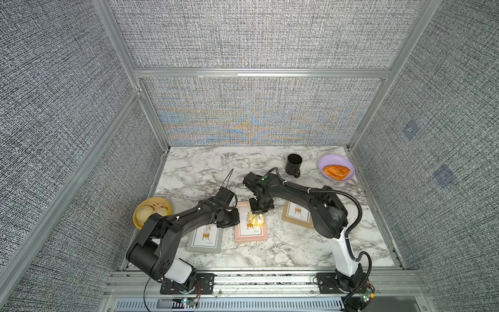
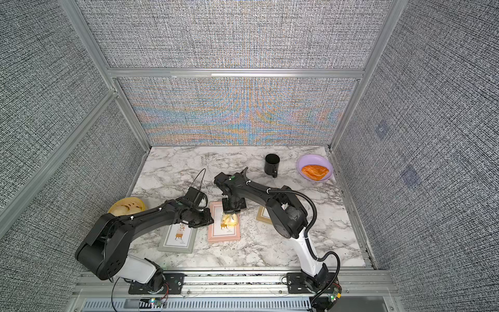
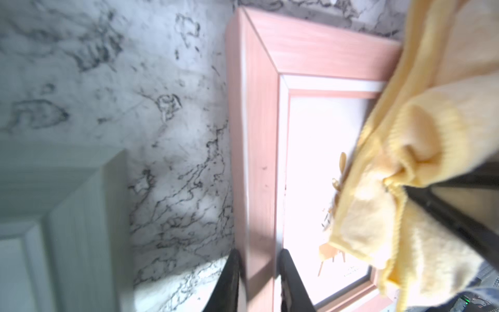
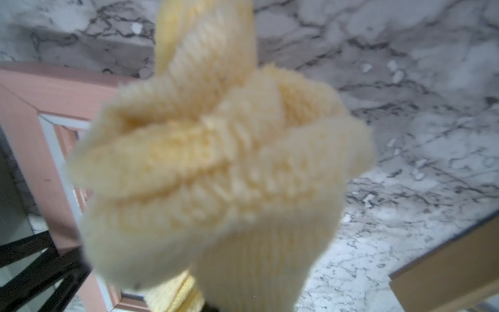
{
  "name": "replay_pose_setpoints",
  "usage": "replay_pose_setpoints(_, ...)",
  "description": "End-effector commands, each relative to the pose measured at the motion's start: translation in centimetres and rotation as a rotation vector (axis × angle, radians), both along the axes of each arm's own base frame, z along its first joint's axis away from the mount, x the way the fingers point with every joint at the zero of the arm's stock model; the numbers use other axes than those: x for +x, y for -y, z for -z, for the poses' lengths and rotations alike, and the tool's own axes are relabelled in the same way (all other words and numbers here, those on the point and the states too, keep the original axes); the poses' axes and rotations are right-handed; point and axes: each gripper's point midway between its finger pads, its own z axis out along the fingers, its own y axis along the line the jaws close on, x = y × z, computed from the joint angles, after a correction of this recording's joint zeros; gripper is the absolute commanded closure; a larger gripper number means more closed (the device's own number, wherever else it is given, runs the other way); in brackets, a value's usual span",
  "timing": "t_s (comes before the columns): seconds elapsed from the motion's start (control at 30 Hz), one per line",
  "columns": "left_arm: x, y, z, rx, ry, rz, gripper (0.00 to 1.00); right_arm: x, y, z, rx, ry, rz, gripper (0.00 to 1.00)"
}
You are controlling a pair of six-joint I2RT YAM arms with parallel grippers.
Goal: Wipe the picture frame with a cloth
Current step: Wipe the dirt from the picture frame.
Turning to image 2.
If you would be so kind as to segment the grey-green picture frame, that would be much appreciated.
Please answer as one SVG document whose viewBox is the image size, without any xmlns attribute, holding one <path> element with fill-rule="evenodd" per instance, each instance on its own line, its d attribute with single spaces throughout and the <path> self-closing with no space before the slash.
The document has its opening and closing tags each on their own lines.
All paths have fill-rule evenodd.
<svg viewBox="0 0 499 312">
<path fill-rule="evenodd" d="M 194 250 L 196 235 L 197 229 L 183 223 L 166 226 L 162 231 L 158 251 L 190 254 Z"/>
</svg>

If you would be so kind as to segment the pink picture frame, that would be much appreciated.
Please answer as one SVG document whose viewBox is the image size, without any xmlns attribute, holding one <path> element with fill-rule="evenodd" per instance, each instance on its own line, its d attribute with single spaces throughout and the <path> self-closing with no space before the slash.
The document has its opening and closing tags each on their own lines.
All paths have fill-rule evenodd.
<svg viewBox="0 0 499 312">
<path fill-rule="evenodd" d="M 221 243 L 228 241 L 239 241 L 240 240 L 240 221 L 239 225 L 236 227 L 229 227 L 228 229 L 222 229 L 221 218 L 224 214 L 222 202 L 211 202 L 209 209 L 211 211 L 211 216 L 214 222 L 209 225 L 207 232 L 208 243 Z"/>
</svg>

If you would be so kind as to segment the yellow cleaning cloth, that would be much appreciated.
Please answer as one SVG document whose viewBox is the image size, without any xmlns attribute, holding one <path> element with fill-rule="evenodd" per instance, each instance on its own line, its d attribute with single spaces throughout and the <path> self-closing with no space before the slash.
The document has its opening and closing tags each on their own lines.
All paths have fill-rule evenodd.
<svg viewBox="0 0 499 312">
<path fill-rule="evenodd" d="M 228 229 L 229 227 L 236 227 L 239 225 L 239 218 L 237 214 L 223 214 L 221 218 L 221 228 Z"/>
</svg>

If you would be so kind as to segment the tan wooden picture frame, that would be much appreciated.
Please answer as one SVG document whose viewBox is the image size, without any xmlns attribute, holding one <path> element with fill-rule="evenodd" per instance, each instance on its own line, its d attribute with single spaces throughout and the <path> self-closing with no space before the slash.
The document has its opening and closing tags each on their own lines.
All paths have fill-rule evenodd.
<svg viewBox="0 0 499 312">
<path fill-rule="evenodd" d="M 272 220 L 270 218 L 270 215 L 268 214 L 267 210 L 265 207 L 261 206 L 258 210 L 256 220 L 266 223 L 266 224 L 272 224 Z"/>
</svg>

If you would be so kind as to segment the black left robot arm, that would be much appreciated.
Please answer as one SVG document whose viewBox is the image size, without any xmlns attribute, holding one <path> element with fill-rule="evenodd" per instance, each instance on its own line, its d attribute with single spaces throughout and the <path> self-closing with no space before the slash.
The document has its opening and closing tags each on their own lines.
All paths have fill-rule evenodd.
<svg viewBox="0 0 499 312">
<path fill-rule="evenodd" d="M 167 200 L 158 207 L 131 215 L 102 215 L 75 252 L 80 264 L 101 280 L 123 278 L 133 282 L 162 285 L 162 269 L 154 262 L 129 253 L 131 243 L 164 226 L 184 224 L 200 228 L 214 223 L 207 195 L 190 187 L 186 195 Z"/>
</svg>

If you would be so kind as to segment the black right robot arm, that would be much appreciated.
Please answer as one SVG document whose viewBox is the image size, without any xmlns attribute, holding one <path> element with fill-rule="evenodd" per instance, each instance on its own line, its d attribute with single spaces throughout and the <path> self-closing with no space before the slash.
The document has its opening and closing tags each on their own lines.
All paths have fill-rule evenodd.
<svg viewBox="0 0 499 312">
<path fill-rule="evenodd" d="M 225 198 L 222 205 L 225 214 L 240 213 L 246 208 L 246 200 L 266 208 L 274 229 L 296 252 L 301 271 L 311 279 L 324 279 L 327 266 L 317 260 L 314 248 L 308 241 L 307 211 L 296 193 L 289 187 L 271 188 L 254 183 L 244 172 L 234 175 L 219 173 L 214 184 L 222 191 Z"/>
</svg>

